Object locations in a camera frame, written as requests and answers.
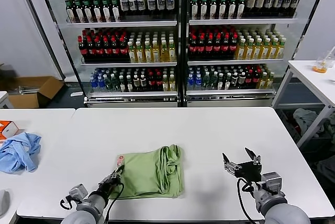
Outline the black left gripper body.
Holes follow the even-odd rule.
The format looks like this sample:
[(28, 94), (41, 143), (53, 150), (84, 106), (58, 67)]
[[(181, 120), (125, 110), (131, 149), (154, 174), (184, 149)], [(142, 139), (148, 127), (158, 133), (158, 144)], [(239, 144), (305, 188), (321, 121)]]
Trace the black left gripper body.
[(107, 199), (120, 183), (120, 175), (109, 175), (99, 183), (98, 194), (104, 199)]

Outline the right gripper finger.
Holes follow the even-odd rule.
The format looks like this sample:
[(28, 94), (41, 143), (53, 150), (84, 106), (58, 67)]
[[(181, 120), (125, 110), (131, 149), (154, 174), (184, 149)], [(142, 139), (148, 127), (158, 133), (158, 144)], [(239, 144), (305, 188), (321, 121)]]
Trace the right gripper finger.
[(246, 153), (250, 157), (251, 161), (247, 163), (248, 166), (261, 166), (261, 156), (256, 155), (252, 150), (245, 148)]
[(223, 157), (223, 160), (224, 160), (224, 169), (232, 174), (232, 175), (235, 175), (235, 172), (240, 170), (240, 166), (233, 163), (233, 162), (230, 162), (230, 160), (228, 159), (228, 157), (222, 153), (222, 157)]

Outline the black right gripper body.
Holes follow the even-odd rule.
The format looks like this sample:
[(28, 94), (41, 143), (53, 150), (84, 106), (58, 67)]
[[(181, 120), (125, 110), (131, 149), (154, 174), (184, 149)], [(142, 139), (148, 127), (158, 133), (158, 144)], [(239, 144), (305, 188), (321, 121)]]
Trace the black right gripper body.
[(261, 181), (261, 164), (254, 164), (253, 161), (238, 164), (238, 168), (234, 171), (236, 178), (243, 178), (247, 182)]

